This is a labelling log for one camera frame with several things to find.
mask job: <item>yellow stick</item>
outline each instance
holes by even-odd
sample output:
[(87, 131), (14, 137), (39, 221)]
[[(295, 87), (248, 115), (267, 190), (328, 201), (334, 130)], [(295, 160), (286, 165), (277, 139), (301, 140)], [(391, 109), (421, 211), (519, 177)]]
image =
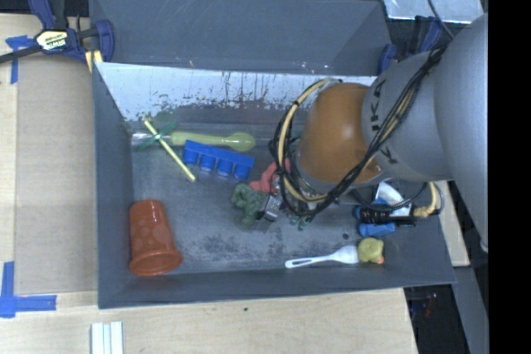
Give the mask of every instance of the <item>yellow stick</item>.
[[(153, 136), (156, 136), (158, 134), (157, 130), (155, 130), (155, 128), (151, 125), (151, 123), (147, 119), (144, 121), (144, 125), (151, 132)], [(190, 181), (195, 182), (196, 177), (192, 174), (192, 172), (190, 172), (188, 167), (184, 165), (184, 162), (181, 161), (181, 158), (177, 156), (177, 154), (173, 151), (173, 149), (170, 148), (170, 146), (166, 143), (166, 141), (163, 140), (162, 138), (159, 138), (158, 142), (161, 145), (163, 145), (163, 148), (166, 149), (166, 152), (169, 153), (170, 157), (172, 157), (175, 160), (175, 162), (179, 165), (179, 167), (183, 169), (184, 173), (190, 179)]]

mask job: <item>blue block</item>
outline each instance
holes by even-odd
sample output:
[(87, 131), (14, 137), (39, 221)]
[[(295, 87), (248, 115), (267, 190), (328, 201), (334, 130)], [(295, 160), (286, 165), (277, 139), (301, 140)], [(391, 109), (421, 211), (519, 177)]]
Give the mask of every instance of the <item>blue block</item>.
[(238, 180), (247, 179), (255, 165), (253, 157), (187, 140), (184, 144), (183, 162), (192, 166), (197, 161), (204, 171), (211, 172), (216, 168), (222, 176), (234, 175)]

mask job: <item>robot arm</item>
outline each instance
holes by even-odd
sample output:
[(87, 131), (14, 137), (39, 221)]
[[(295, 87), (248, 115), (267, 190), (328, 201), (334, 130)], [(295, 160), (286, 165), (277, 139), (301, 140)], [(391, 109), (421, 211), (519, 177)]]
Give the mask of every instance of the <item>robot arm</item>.
[[(349, 188), (393, 178), (454, 180), (488, 249), (487, 19), (446, 49), (392, 66), (370, 88), (338, 83), (319, 93), (295, 153), (296, 173), (280, 179), (309, 206), (306, 215)], [(289, 138), (278, 143), (280, 169)]]

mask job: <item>pink toy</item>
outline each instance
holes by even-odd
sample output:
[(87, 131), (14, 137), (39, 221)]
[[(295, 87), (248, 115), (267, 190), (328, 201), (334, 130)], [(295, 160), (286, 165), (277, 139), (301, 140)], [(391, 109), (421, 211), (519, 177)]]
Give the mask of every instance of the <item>pink toy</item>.
[[(290, 170), (290, 160), (286, 159), (285, 166), (287, 170)], [(260, 191), (264, 193), (274, 193), (275, 188), (272, 185), (273, 180), (273, 174), (275, 174), (276, 171), (276, 163), (272, 162), (270, 166), (261, 174), (261, 179), (256, 180), (254, 182), (249, 183), (249, 186), (251, 189), (254, 189), (255, 191)]]

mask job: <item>yellow cable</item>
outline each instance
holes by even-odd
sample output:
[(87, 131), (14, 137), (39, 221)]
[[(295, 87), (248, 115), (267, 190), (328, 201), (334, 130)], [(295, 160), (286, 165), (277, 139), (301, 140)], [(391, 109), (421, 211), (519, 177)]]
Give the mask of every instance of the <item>yellow cable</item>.
[[(290, 106), (290, 109), (288, 110), (288, 113), (286, 114), (285, 121), (282, 125), (282, 128), (280, 129), (279, 134), (279, 142), (278, 142), (278, 151), (277, 151), (277, 159), (279, 161), (279, 164), (284, 164), (284, 158), (285, 158), (285, 152), (284, 152), (284, 143), (285, 143), (285, 137), (288, 132), (288, 128), (290, 126), (291, 121), (293, 120), (293, 116), (295, 115), (296, 110), (299, 108), (299, 106), (310, 96), (312, 93), (314, 93), (316, 90), (320, 89), (323, 85), (326, 85), (329, 83), (332, 79), (322, 79), (316, 82), (314, 85), (310, 86), (308, 89), (306, 89), (299, 98)], [(297, 190), (291, 185), (290, 181), (284, 177), (283, 178), (285, 188), (293, 195), (296, 199), (299, 201), (304, 202), (313, 202), (313, 201), (322, 201), (326, 198), (326, 195), (318, 195), (318, 196), (303, 196), (300, 193), (297, 192)]]
[(413, 211), (413, 215), (415, 217), (426, 218), (430, 214), (433, 214), (433, 212), (436, 209), (437, 193), (436, 193), (436, 189), (435, 189), (435, 184), (433, 182), (428, 182), (428, 186), (430, 187), (431, 203), (428, 206), (420, 206), (420, 207), (416, 208)]

